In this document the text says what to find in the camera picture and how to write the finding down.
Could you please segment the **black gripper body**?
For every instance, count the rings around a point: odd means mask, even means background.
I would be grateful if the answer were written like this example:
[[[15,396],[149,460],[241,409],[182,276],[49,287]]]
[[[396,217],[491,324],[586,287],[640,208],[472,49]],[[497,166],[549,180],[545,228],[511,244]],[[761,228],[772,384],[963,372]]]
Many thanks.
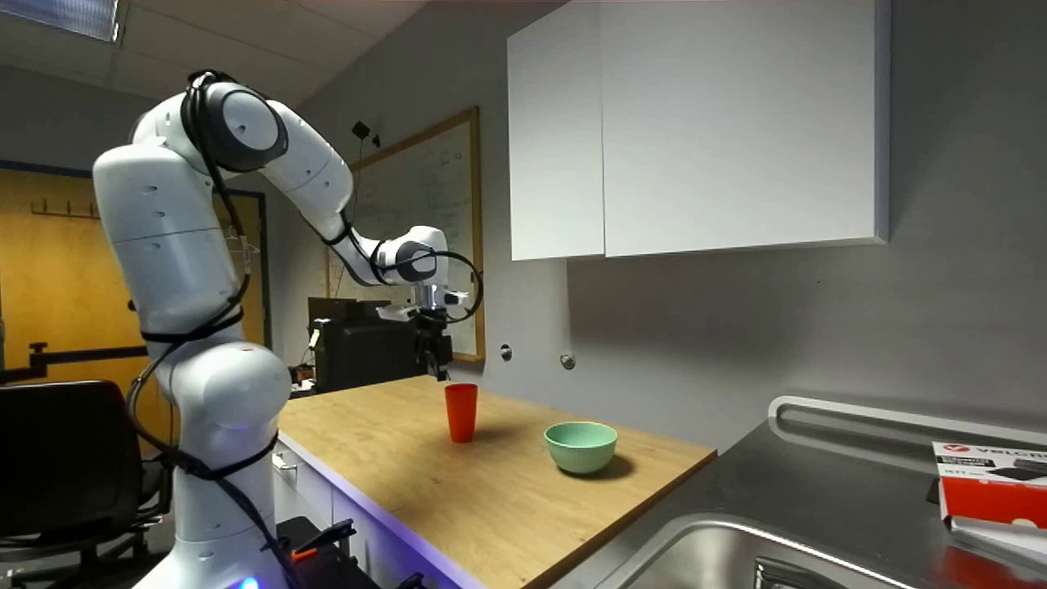
[[[450,357],[450,345],[444,339],[444,313],[441,311],[414,311],[412,332],[414,332],[414,348],[420,348],[420,360],[425,363],[425,372],[436,381],[444,381],[448,357]]]

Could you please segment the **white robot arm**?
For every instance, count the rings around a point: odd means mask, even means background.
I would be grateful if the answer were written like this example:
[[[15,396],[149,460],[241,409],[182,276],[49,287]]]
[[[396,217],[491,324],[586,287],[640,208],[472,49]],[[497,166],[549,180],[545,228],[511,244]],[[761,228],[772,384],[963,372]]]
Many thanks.
[[[410,286],[412,318],[444,324],[448,240],[414,226],[368,240],[348,222],[352,175],[288,106],[204,68],[92,166],[94,202],[148,345],[148,378],[176,407],[172,549],[135,589],[298,589],[278,544],[272,450],[292,371],[241,335],[248,276],[213,197],[236,175],[278,187],[363,286]]]

